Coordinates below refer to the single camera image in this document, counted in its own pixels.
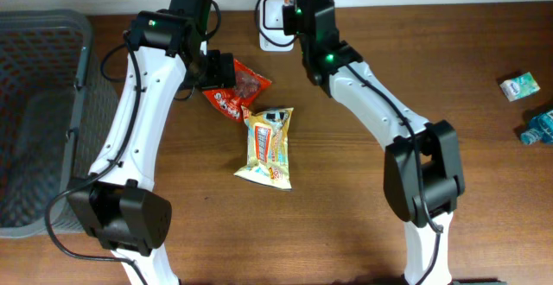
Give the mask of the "red snack bag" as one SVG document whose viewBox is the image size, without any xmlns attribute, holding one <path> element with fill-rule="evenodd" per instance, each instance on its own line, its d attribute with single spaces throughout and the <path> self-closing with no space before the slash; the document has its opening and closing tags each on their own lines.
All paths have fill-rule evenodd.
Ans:
<svg viewBox="0 0 553 285">
<path fill-rule="evenodd" d="M 233 121 L 243 120 L 242 108 L 248 108 L 256 97 L 272 82 L 253 72 L 238 60 L 234 60 L 236 85 L 232 88 L 203 91 L 209 103 L 223 115 Z"/>
</svg>

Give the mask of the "yellow snack bag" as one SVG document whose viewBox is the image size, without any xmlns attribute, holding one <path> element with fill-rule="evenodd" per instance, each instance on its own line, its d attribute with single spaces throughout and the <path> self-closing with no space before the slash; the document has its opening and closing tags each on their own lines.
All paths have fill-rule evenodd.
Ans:
<svg viewBox="0 0 553 285">
<path fill-rule="evenodd" d="M 241 109 L 247 127 L 247 160 L 234 175 L 263 186 L 291 190 L 288 131 L 294 109 L 258 113 L 245 106 Z"/>
</svg>

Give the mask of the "green tissue pack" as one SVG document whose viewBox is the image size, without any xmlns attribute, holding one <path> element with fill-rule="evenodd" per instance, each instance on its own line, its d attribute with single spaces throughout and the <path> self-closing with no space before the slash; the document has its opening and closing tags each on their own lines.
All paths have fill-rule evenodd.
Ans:
<svg viewBox="0 0 553 285">
<path fill-rule="evenodd" d="M 510 101 L 527 98 L 540 91 L 539 84 L 530 72 L 521 74 L 515 78 L 507 79 L 499 85 L 505 97 Z"/>
</svg>

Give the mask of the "teal mouthwash bottle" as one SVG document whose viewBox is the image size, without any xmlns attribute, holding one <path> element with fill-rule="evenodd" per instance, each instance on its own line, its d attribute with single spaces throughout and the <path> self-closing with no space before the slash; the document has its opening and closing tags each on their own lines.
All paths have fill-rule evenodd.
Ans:
<svg viewBox="0 0 553 285">
<path fill-rule="evenodd" d="M 529 122 L 526 131 L 520 135 L 525 145 L 534 143 L 552 144 L 552 111 L 541 113 Z"/>
</svg>

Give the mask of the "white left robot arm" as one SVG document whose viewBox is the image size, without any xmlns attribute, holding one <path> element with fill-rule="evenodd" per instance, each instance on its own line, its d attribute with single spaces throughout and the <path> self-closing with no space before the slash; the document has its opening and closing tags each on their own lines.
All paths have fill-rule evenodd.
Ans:
<svg viewBox="0 0 553 285">
<path fill-rule="evenodd" d="M 62 196 L 85 233 L 111 252 L 133 284 L 178 284 L 164 245 L 172 206 L 155 194 L 156 156 L 175 94 L 236 84 L 231 54 L 207 49 L 214 0 L 171 0 L 142 11 L 123 34 L 122 97 L 83 184 Z"/>
</svg>

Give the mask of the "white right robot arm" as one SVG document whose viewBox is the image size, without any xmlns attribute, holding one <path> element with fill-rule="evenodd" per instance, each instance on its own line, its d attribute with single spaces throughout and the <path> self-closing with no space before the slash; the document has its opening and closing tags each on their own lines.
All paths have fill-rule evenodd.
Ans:
<svg viewBox="0 0 553 285">
<path fill-rule="evenodd" d="M 465 191 L 457 133 L 399 101 L 368 63 L 340 39 L 334 0 L 294 0 L 283 7 L 283 31 L 296 35 L 311 82 L 344 105 L 385 153 L 384 193 L 404 223 L 408 284 L 450 284 L 448 232 Z"/>
</svg>

